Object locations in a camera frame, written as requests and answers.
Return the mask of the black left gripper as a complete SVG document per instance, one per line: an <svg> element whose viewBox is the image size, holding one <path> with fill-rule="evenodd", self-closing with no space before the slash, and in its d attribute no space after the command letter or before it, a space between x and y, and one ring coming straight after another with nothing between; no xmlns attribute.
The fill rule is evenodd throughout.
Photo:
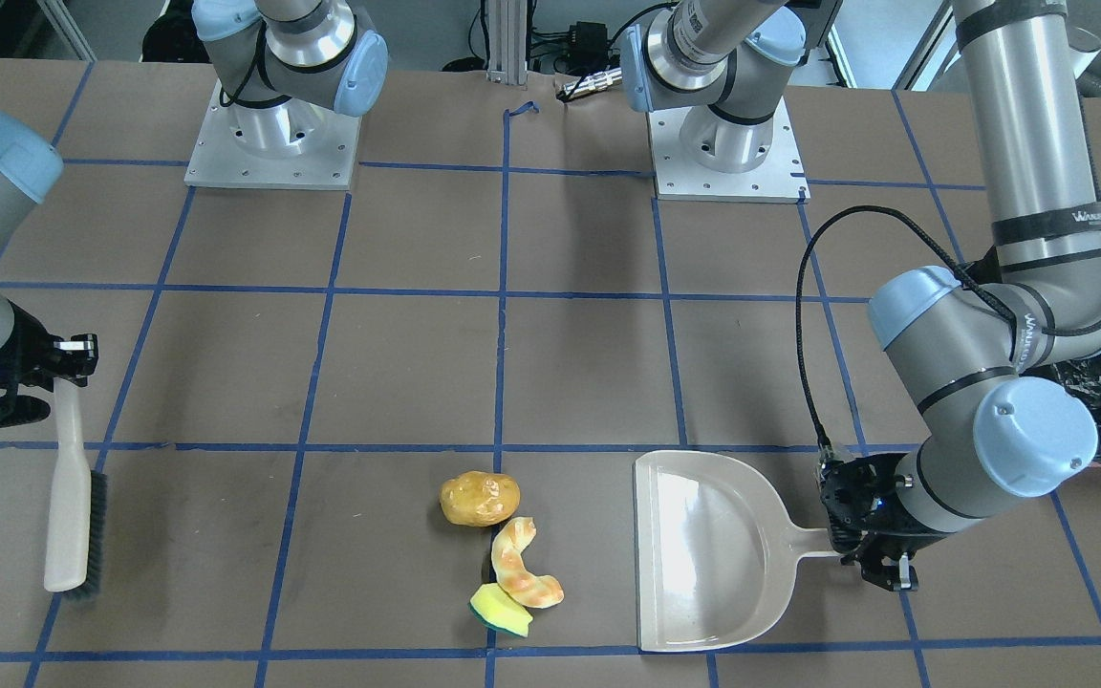
<svg viewBox="0 0 1101 688"><path fill-rule="evenodd" d="M859 565L861 578L884 591L918 590L915 553L942 540L942 532L923 526L901 503L901 487L915 479L901 473L906 454L820 465L820 498L829 513L831 548L844 566Z"/></svg>

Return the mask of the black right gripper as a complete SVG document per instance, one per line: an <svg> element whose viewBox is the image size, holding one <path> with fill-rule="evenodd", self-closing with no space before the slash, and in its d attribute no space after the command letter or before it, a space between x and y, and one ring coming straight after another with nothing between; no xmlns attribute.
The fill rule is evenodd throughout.
<svg viewBox="0 0 1101 688"><path fill-rule="evenodd" d="M42 323L11 305L12 330L0 347L0 428L46 419L50 402L21 395L19 387L52 392L57 379L86 387L97 368L97 336L78 334L62 339Z"/></svg>

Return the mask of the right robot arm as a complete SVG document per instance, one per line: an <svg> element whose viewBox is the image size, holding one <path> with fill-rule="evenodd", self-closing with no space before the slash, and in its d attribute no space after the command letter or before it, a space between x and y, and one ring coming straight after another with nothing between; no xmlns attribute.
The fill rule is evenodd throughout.
<svg viewBox="0 0 1101 688"><path fill-rule="evenodd" d="M192 186L345 190L359 121L389 67L385 39L346 1L196 1L217 70L184 178ZM0 112L0 249L64 170L44 136ZM77 389L97 368L92 334L50 334L0 295L0 428L55 419L79 430Z"/></svg>

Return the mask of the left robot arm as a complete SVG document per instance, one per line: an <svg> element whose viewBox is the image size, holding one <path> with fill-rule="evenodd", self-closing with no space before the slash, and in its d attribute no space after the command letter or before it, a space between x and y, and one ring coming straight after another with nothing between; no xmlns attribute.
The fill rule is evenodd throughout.
<svg viewBox="0 0 1101 688"><path fill-rule="evenodd" d="M831 441L800 371L831 547L886 591L918 586L915 553L1047 495L1095 458L1082 401L1037 365L1101 354L1101 192L1076 91L1062 1L956 1L992 215L992 279L979 282L898 209L858 204L835 223L887 215L939 264L871 297L871 330L930 435L908 454L852 459Z"/></svg>

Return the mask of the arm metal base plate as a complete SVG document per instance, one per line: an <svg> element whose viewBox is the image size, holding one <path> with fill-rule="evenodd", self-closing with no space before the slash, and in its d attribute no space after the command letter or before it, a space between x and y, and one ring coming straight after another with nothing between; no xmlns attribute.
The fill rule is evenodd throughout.
<svg viewBox="0 0 1101 688"><path fill-rule="evenodd" d="M361 118L299 100L249 109L215 83L192 149L188 186L236 190L349 190Z"/></svg>
<svg viewBox="0 0 1101 688"><path fill-rule="evenodd" d="M657 196L665 201L803 204L811 192L785 100L738 125L708 106L647 114Z"/></svg>

